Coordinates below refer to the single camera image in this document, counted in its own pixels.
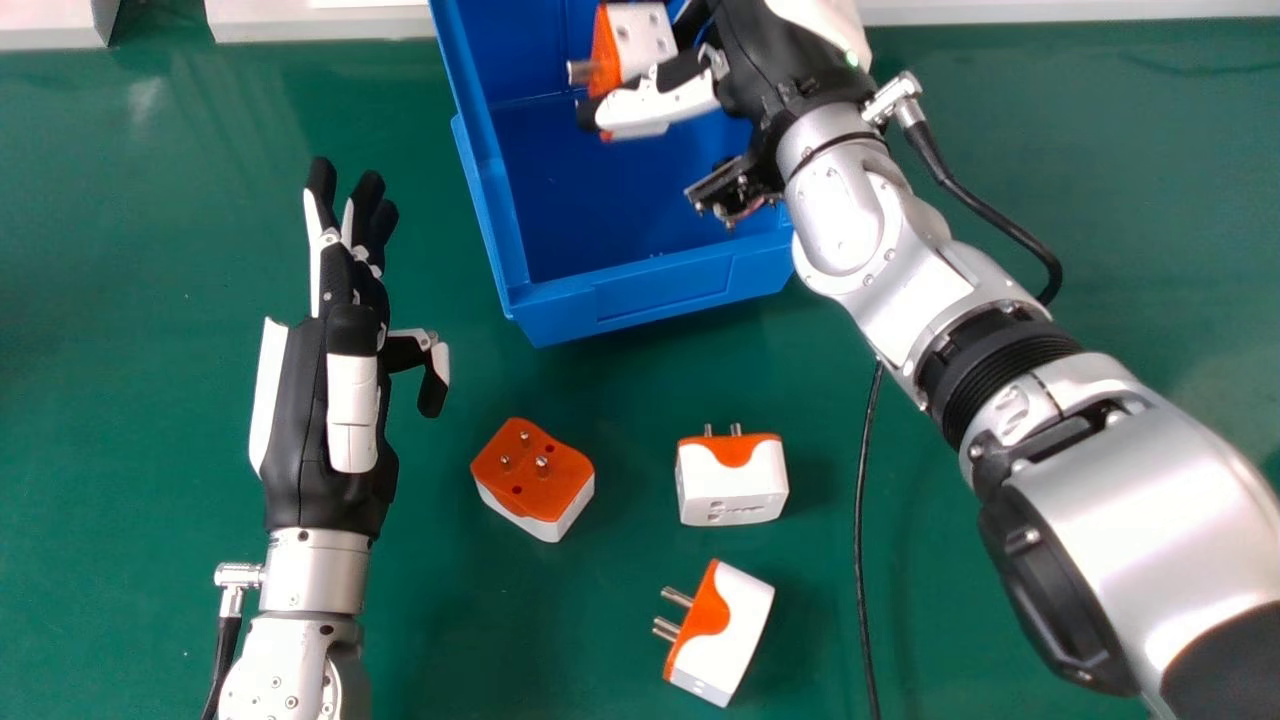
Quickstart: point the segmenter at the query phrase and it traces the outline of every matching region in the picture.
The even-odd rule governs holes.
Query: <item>blue plastic bin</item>
[[[577,128],[564,61],[590,55],[595,6],[431,3],[502,307],[538,347],[773,293],[792,272],[781,208],[728,234],[682,193],[745,150],[749,123],[713,113],[616,143]]]

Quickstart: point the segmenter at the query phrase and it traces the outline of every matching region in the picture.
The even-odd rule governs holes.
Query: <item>cable connector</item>
[[[791,493],[782,438],[773,433],[687,437],[676,446],[680,521],[694,527],[750,525],[776,520]]]
[[[543,542],[559,542],[595,495],[595,468],[524,418],[503,423],[471,461],[480,500]]]
[[[682,625],[653,620],[653,634],[671,643],[663,679],[727,706],[755,655],[773,592],[773,585],[719,560],[708,565],[694,597],[663,588],[663,598],[689,610]]]

